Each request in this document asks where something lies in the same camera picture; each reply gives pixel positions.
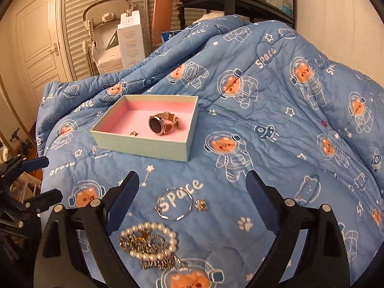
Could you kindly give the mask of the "gold-framed mirror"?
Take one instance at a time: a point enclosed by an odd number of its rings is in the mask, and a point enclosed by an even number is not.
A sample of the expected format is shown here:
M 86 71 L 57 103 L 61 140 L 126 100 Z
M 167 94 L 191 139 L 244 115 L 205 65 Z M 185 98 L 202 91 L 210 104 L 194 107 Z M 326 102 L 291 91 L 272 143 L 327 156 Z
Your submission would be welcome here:
M 35 157 L 36 142 L 21 122 L 1 79 L 1 144 L 10 155 L 22 154 L 28 158 Z

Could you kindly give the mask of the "rose gold smartwatch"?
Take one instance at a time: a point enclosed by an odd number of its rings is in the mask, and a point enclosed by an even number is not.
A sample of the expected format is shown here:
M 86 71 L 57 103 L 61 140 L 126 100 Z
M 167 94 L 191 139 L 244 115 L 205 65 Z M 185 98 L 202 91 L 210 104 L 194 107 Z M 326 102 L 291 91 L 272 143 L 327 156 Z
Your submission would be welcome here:
M 180 130 L 179 118 L 170 112 L 157 113 L 148 119 L 148 126 L 155 135 L 168 135 L 174 130 Z

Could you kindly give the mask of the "tall white cardboard box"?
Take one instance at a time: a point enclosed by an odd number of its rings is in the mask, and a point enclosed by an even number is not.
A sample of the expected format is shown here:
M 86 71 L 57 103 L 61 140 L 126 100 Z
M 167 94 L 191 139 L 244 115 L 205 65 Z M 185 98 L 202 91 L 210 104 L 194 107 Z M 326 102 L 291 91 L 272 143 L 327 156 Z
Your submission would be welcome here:
M 123 68 L 131 68 L 143 61 L 145 52 L 139 11 L 132 11 L 131 15 L 121 14 L 117 34 Z

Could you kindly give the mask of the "white panelled door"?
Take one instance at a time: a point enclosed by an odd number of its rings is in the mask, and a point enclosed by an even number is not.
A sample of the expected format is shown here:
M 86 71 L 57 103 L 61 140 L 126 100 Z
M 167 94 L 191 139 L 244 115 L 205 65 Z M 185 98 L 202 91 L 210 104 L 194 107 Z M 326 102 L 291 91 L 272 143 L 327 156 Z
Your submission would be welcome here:
M 60 0 L 14 0 L 17 58 L 27 92 L 40 102 L 46 85 L 70 80 L 62 48 Z

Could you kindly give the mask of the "small gold earring cluster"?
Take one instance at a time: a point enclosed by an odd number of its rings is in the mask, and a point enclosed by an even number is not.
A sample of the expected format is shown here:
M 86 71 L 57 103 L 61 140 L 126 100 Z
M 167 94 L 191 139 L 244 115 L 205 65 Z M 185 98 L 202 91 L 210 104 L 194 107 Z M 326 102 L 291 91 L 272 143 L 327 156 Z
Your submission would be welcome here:
M 204 199 L 198 199 L 195 201 L 195 210 L 196 211 L 207 211 L 208 205 Z

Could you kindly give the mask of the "mint box with pink lining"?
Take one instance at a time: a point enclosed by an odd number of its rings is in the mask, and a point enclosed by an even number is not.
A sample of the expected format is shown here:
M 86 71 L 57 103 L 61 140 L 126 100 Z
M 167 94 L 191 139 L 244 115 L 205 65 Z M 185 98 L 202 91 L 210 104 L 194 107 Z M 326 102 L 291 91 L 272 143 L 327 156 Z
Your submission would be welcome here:
M 151 132 L 149 117 L 163 112 L 175 114 L 181 129 L 163 136 Z M 102 149 L 187 162 L 197 116 L 196 96 L 125 95 L 99 119 L 90 133 Z

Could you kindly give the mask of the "thin silver bangle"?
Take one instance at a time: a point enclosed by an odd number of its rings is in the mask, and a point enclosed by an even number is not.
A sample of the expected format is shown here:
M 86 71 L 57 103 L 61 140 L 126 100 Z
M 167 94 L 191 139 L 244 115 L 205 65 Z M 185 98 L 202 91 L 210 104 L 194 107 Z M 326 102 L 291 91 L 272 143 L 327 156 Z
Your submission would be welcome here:
M 163 220 L 177 222 L 191 213 L 193 204 L 193 197 L 185 187 L 171 187 L 158 197 L 154 209 Z

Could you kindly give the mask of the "white baby high chair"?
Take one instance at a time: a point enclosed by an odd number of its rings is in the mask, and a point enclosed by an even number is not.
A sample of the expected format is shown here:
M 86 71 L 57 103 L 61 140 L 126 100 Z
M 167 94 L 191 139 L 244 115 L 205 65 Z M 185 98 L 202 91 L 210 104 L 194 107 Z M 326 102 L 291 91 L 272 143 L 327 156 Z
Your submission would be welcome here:
M 120 16 L 133 11 L 131 0 L 102 0 L 83 13 L 83 24 L 90 40 L 83 42 L 90 75 L 119 72 L 123 69 L 117 34 Z

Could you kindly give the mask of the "blue space-bear quilt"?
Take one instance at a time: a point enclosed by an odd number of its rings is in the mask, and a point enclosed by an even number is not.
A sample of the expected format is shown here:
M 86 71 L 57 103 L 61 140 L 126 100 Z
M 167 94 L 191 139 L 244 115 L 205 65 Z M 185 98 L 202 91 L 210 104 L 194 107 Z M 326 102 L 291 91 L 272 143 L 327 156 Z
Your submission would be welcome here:
M 100 148 L 90 131 L 125 95 L 198 97 L 187 162 Z M 383 87 L 329 60 L 278 21 L 205 19 L 144 61 L 116 73 L 46 86 L 38 111 L 42 190 L 59 189 L 76 209 L 103 198 L 134 171 L 139 190 L 111 235 L 141 287 L 245 287 L 274 241 L 245 186 L 255 171 L 284 198 L 328 204 L 342 234 L 351 282 L 383 243 Z M 193 210 L 163 220 L 154 207 L 185 187 Z M 204 199 L 207 211 L 196 211 Z M 184 264 L 166 267 L 148 249 L 120 247 L 140 228 L 164 238 Z

